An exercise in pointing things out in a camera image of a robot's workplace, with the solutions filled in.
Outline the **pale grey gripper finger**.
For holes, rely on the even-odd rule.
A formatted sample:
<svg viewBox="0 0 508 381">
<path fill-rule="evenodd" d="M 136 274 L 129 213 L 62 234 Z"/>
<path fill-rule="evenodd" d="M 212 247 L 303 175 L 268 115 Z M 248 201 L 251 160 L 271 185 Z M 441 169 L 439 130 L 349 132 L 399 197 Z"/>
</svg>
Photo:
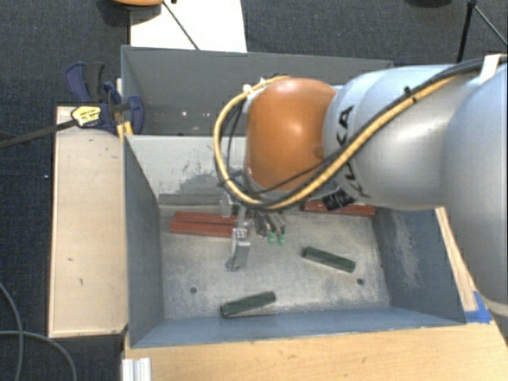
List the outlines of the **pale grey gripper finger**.
<svg viewBox="0 0 508 381">
<path fill-rule="evenodd" d="M 228 271 L 236 270 L 237 251 L 240 247 L 241 231 L 239 229 L 233 229 L 232 243 L 229 258 L 225 263 Z"/>
<path fill-rule="evenodd" d="M 241 269 L 246 266 L 250 246 L 251 241 L 249 239 L 248 230 L 246 228 L 237 229 L 236 269 Z"/>
</svg>

